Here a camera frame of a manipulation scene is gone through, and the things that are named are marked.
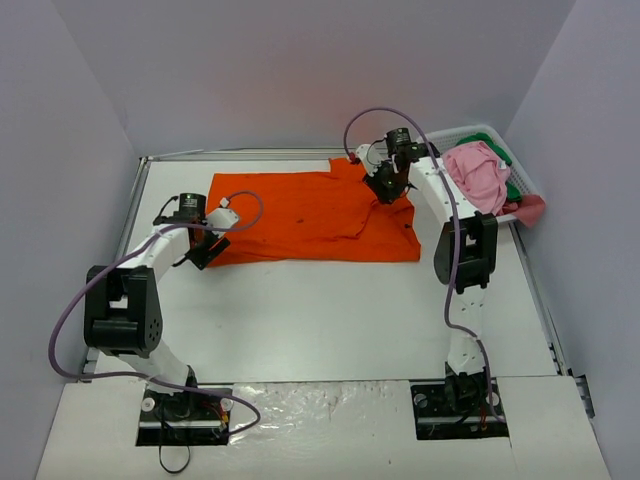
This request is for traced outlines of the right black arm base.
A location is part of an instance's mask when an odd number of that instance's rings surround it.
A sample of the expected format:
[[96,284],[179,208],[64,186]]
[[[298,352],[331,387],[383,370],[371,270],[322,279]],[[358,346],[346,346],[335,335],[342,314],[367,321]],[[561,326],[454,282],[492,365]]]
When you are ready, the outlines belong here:
[[472,381],[462,388],[450,379],[410,384],[414,427],[419,441],[508,438],[506,422],[489,408],[487,385]]

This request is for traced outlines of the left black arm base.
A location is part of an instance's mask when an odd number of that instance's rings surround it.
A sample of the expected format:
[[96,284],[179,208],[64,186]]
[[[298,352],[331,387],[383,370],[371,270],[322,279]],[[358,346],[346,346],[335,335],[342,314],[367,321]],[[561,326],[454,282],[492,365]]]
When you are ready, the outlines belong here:
[[229,442],[234,401],[191,392],[144,391],[137,447],[222,446]]

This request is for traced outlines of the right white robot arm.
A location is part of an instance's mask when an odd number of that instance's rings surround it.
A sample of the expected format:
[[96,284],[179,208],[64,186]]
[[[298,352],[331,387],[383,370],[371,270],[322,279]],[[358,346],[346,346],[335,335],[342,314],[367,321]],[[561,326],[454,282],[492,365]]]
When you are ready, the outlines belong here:
[[450,346],[443,398],[450,410],[465,413],[487,390],[488,361],[479,342],[486,289],[496,266],[497,220],[467,200],[431,143],[413,141],[406,128],[387,132],[381,141],[384,156],[373,144],[356,149],[365,168],[364,183],[383,204],[416,190],[442,224],[433,266],[447,287],[444,320]]

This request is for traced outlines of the orange t-shirt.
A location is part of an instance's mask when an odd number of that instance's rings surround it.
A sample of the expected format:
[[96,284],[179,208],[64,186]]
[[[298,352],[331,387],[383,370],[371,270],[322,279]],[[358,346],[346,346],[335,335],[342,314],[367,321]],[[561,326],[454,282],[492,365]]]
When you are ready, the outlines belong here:
[[227,197],[243,223],[216,265],[279,260],[417,262],[421,245],[407,197],[380,203],[365,170],[345,158],[327,172],[217,173],[208,194],[213,211]]

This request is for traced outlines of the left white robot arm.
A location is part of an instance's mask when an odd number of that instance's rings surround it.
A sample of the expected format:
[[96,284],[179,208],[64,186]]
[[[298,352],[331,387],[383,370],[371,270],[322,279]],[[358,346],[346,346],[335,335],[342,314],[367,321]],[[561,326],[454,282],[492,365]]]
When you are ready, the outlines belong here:
[[230,245],[225,233],[240,216],[226,198],[209,214],[204,195],[182,193],[176,199],[177,210],[156,216],[149,235],[121,265],[103,278],[98,266],[88,272],[92,287],[85,295],[83,334],[89,347],[120,359],[151,390],[166,395],[169,411],[189,418],[200,409],[202,395],[193,368],[162,339],[158,283],[182,261],[200,270],[207,267]]

